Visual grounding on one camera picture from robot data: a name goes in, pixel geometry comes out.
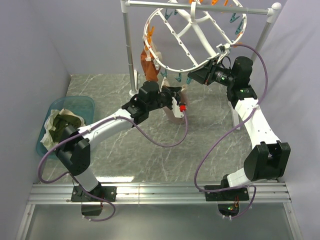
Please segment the orange underwear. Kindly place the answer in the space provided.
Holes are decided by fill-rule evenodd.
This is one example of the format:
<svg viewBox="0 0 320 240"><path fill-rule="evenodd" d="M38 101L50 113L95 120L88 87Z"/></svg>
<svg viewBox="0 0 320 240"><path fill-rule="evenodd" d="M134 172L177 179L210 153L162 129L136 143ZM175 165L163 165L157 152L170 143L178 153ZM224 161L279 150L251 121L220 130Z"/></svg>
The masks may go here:
<svg viewBox="0 0 320 240"><path fill-rule="evenodd" d="M142 70L147 81L158 82L158 74L161 66L155 60L155 57L151 54L150 50L144 47L140 54L140 63Z"/></svg>

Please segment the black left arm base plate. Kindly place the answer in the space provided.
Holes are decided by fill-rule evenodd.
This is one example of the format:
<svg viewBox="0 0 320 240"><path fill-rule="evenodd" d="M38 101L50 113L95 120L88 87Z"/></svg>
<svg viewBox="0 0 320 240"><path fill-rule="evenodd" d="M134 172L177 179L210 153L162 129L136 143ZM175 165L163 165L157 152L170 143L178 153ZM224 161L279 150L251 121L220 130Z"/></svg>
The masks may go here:
<svg viewBox="0 0 320 240"><path fill-rule="evenodd" d="M115 202L117 195L116 186L97 186L92 191L86 192L82 186L75 186L71 194L71 202L98 202L105 199L109 202Z"/></svg>

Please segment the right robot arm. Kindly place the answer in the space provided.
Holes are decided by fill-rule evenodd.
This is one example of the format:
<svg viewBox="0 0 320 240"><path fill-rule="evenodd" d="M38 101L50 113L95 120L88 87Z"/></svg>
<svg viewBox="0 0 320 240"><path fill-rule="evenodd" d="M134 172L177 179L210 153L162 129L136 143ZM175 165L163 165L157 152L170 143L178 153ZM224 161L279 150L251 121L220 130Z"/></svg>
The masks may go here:
<svg viewBox="0 0 320 240"><path fill-rule="evenodd" d="M227 99L242 120L235 127L245 126L251 141L252 150L243 167L226 175L218 189L204 190L207 193L220 192L226 200L233 199L238 189L248 187L252 182L282 177L291 153L290 145L276 136L260 108L262 100L250 85L252 70L253 61L239 56L231 68L224 68L211 60L187 75L202 85L219 83L226 86Z"/></svg>

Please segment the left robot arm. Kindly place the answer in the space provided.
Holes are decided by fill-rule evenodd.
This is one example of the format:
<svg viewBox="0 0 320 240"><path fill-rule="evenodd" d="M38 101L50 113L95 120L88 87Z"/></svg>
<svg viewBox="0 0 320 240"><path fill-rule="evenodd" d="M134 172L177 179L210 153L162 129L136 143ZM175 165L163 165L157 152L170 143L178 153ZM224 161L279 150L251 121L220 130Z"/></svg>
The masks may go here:
<svg viewBox="0 0 320 240"><path fill-rule="evenodd" d="M146 81L129 102L114 114L90 125L64 129L55 155L83 188L89 201L103 197L101 183L92 170L92 149L113 135L136 127L149 117L149 113L164 107L173 111L177 118L185 116L186 105L181 100L182 87L159 86L155 81Z"/></svg>

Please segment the white oval clip hanger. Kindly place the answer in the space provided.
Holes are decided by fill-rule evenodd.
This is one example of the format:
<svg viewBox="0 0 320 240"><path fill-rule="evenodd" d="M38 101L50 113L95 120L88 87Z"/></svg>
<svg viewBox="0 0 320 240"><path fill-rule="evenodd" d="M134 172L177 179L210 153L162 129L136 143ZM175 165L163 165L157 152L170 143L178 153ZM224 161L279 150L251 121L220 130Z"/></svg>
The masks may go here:
<svg viewBox="0 0 320 240"><path fill-rule="evenodd" d="M150 50L160 71L181 75L218 60L217 46L230 44L231 51L247 28L245 13L231 14L229 23L235 27L232 33L219 26L212 12L196 9L202 4L200 0L188 4L190 9L157 8L145 22L143 48Z"/></svg>

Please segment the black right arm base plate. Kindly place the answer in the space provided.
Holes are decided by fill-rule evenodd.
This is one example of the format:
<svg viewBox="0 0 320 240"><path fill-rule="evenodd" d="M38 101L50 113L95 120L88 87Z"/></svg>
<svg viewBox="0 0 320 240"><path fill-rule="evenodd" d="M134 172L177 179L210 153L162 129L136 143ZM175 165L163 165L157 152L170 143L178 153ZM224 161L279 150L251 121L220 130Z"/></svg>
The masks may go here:
<svg viewBox="0 0 320 240"><path fill-rule="evenodd" d="M207 202L248 201L249 193L246 187L218 192L205 192L205 200Z"/></svg>

